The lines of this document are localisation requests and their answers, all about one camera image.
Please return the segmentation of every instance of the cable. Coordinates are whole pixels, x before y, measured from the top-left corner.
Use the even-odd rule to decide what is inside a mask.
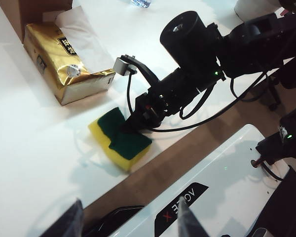
[[[280,177],[278,177],[276,174],[274,174],[267,166],[264,162],[261,163],[261,166],[263,167],[263,169],[265,169],[265,171],[271,175],[274,179],[277,179],[279,181],[284,181],[285,179],[282,179]]]
[[[183,110],[185,109],[185,107],[182,107],[180,109],[180,118],[181,119],[188,119],[189,117],[191,117],[192,115],[194,115],[205,103],[205,101],[207,100],[207,98],[210,96],[210,94],[212,93],[213,89],[214,89],[215,84],[213,84],[212,86],[208,87],[207,90],[205,91],[204,95],[202,96],[202,98],[200,99],[200,101],[197,103],[197,105],[194,107],[194,109],[187,114],[186,116],[183,116]]]
[[[240,98],[240,100],[242,101],[242,102],[254,102],[254,101],[256,101],[256,100],[258,100],[259,98],[261,98],[266,92],[267,92],[267,90],[268,90],[268,88],[269,88],[269,76],[268,76],[268,74],[267,74],[267,72],[266,71],[264,71],[263,72],[264,73],[264,75],[265,75],[265,80],[266,80],[266,84],[267,84],[267,86],[263,89],[263,91],[259,94],[259,95],[257,95],[256,97],[253,97],[253,98],[250,98],[250,99],[242,99],[242,98]],[[231,91],[231,93],[233,94],[233,96],[235,97],[235,98],[238,98],[238,96],[236,95],[236,93],[235,93],[235,91],[234,91],[234,80],[235,80],[235,78],[232,78],[231,80],[230,80],[230,91]]]
[[[131,80],[132,80],[132,75],[133,74],[136,74],[136,71],[135,70],[129,70],[130,71],[130,74],[129,74],[129,77],[128,77],[128,83],[127,83],[127,91],[126,91],[126,96],[127,96],[127,105],[128,105],[128,109],[129,109],[129,112],[130,112],[130,115],[133,114],[133,109],[132,109],[132,105],[130,103],[130,83],[131,83]]]
[[[271,175],[274,179],[277,179],[279,181],[283,181],[284,179],[278,177],[276,174],[274,174],[267,166],[264,162],[261,163],[261,166],[263,167],[263,169],[265,169],[265,171]]]
[[[260,80],[261,78],[263,77],[263,73],[241,94],[246,94],[248,93],[249,90],[252,89],[252,87],[254,87]],[[194,128],[194,127],[197,127],[197,126],[200,126],[204,123],[207,123],[217,117],[219,117],[220,115],[222,115],[224,112],[226,112],[227,110],[229,110],[232,106],[234,106],[240,99],[235,99],[234,101],[232,101],[229,105],[227,105],[226,107],[224,107],[223,109],[221,109],[220,111],[218,111],[216,114],[214,114],[213,116],[201,121],[201,122],[198,122],[198,123],[195,123],[193,125],[190,125],[190,126],[186,126],[186,127],[179,127],[179,128],[172,128],[172,129],[154,129],[154,128],[149,128],[150,131],[153,131],[153,132],[177,132],[177,131],[183,131],[183,130],[186,130],[186,129],[190,129],[190,128]]]

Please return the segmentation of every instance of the wooden floor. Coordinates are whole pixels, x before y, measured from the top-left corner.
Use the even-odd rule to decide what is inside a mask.
[[[262,104],[265,96],[252,103],[239,102],[196,128],[88,206],[84,210],[86,228],[118,207],[147,205],[245,124],[253,124],[264,136],[278,131],[280,118],[296,108],[296,89],[287,90],[281,85],[276,88],[282,105],[275,112]],[[296,170],[295,159],[286,162]]]

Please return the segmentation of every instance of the yellow sponge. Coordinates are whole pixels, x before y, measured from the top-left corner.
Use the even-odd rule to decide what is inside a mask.
[[[116,119],[116,117],[120,115],[120,110],[115,108],[89,124],[88,127],[108,158],[123,170],[129,171],[130,168],[147,153],[151,140],[139,133],[121,133],[119,131],[119,126],[116,126],[116,121],[114,124],[108,124],[108,121],[111,122],[110,120],[112,120],[112,118]]]

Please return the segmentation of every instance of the table surface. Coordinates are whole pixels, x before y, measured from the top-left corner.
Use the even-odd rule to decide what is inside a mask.
[[[113,57],[134,54],[159,78],[177,67],[159,43],[160,32],[173,17],[196,10],[205,25],[217,23],[223,35],[241,23],[233,11],[236,0],[156,0],[148,9],[128,0],[113,2],[98,0],[94,6],[85,0],[82,8]],[[239,78],[236,91],[256,77]],[[126,84],[127,78],[116,75],[108,92],[61,107],[0,8],[0,237],[39,236],[76,198],[86,207],[128,176],[106,158],[87,128],[117,106],[128,116]],[[193,124],[214,114],[233,100],[228,88],[229,81],[219,81],[199,113],[186,121],[166,118],[162,127]],[[147,83],[135,75],[132,99],[146,89]],[[153,144],[132,171],[189,132],[146,134]]]

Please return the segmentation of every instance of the gold tissue box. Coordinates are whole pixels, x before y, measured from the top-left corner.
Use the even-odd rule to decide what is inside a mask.
[[[112,69],[88,73],[54,23],[28,24],[24,48],[61,105],[107,90],[115,76]]]

